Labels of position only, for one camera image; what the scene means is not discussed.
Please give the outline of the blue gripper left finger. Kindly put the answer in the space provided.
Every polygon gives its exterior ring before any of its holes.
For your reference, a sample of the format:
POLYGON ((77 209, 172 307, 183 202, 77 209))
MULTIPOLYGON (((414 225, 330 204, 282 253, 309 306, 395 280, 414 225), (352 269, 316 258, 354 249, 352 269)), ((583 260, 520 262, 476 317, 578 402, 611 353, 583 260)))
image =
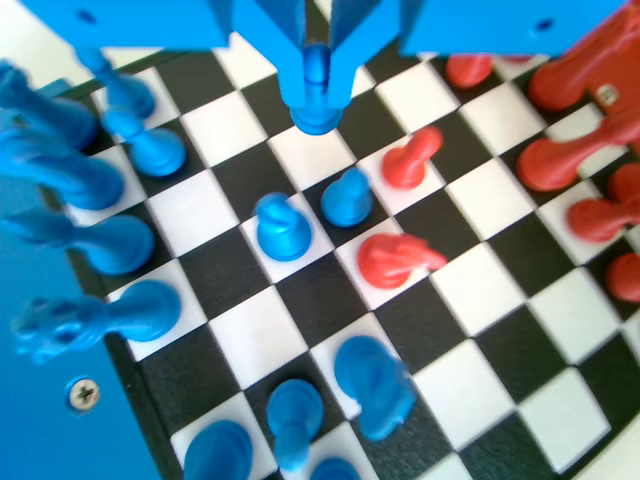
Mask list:
POLYGON ((293 108, 306 103, 305 10, 303 0, 233 2, 233 29, 277 69, 283 102, 293 108))

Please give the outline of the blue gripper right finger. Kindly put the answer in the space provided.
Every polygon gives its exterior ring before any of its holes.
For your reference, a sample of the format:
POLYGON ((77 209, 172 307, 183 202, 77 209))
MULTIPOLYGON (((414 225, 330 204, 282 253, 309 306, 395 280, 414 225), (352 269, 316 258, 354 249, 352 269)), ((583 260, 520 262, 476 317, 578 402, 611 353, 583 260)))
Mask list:
POLYGON ((400 30, 400 2, 333 1, 329 25, 328 104, 351 101, 357 69, 390 43, 400 30))

